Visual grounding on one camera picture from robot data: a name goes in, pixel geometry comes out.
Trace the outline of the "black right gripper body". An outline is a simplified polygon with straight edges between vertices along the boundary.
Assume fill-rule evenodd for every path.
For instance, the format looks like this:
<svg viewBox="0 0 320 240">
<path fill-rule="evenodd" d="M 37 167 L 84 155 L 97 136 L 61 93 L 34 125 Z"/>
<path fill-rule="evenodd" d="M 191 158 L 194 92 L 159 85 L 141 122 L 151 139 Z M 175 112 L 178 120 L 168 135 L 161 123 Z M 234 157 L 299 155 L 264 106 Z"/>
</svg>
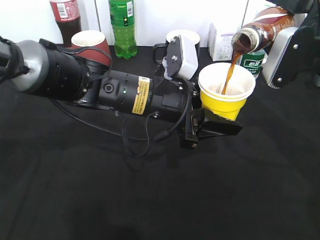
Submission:
<svg viewBox="0 0 320 240">
<path fill-rule="evenodd" d="M 320 74 L 320 2 L 318 0 L 272 0 L 296 16 L 307 14 L 292 36 L 272 82 L 284 87 L 302 72 Z M 267 55 L 271 47 L 266 48 Z"/>
</svg>

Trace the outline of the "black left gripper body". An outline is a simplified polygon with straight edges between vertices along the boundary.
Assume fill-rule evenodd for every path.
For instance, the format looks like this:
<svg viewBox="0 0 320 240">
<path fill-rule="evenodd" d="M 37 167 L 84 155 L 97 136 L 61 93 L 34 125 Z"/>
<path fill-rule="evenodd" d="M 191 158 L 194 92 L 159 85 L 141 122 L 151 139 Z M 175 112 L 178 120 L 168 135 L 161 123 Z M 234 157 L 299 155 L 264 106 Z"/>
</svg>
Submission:
<svg viewBox="0 0 320 240">
<path fill-rule="evenodd" d="M 182 148 L 191 150 L 198 145 L 205 112 L 203 108 L 193 106 L 195 90 L 192 82 L 181 78 L 154 77 L 149 110 L 153 117 L 172 123 L 172 126 L 156 133 L 153 141 L 161 142 L 177 133 Z"/>
</svg>

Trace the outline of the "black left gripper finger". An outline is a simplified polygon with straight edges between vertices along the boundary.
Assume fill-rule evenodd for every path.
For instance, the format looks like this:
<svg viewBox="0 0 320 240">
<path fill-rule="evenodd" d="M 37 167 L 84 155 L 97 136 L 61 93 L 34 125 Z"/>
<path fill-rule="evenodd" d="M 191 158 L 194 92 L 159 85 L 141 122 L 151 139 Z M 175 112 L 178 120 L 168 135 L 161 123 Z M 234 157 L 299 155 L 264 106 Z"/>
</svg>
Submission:
<svg viewBox="0 0 320 240">
<path fill-rule="evenodd" d="M 204 120 L 199 124 L 197 137 L 203 140 L 213 137 L 236 136 L 242 129 L 243 126 L 237 121 L 214 114 L 210 118 L 204 117 Z"/>
</svg>

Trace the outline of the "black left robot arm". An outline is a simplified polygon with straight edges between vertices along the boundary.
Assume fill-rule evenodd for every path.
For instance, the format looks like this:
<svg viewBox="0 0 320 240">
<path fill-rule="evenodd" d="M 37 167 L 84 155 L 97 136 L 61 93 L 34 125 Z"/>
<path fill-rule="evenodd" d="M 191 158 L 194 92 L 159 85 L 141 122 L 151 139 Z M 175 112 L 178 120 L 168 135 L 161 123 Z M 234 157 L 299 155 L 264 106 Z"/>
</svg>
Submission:
<svg viewBox="0 0 320 240">
<path fill-rule="evenodd" d="M 118 111 L 171 122 L 153 137 L 160 142 L 173 132 L 180 146 L 194 148 L 202 139 L 235 136 L 242 126 L 209 109 L 193 108 L 199 94 L 194 83 L 177 74 L 172 79 L 148 78 L 112 70 L 80 56 L 85 47 L 63 48 L 45 39 L 14 43 L 0 40 L 0 80 L 17 91 L 69 105 Z"/>
</svg>

